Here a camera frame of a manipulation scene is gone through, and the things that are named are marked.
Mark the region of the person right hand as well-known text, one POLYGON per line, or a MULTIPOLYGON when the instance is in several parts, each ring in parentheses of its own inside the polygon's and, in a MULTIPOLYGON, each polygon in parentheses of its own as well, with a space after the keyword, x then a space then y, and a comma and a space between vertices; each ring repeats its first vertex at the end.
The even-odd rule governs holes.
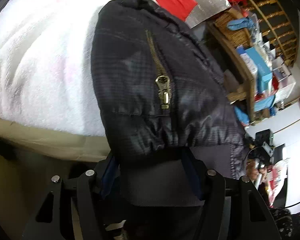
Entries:
POLYGON ((256 163, 253 159, 249 159, 246 164, 246 175, 249 179, 254 182, 257 180, 258 176, 261 174, 262 178, 260 183, 265 183, 267 178, 268 170, 266 167, 264 168, 256 168, 256 163))

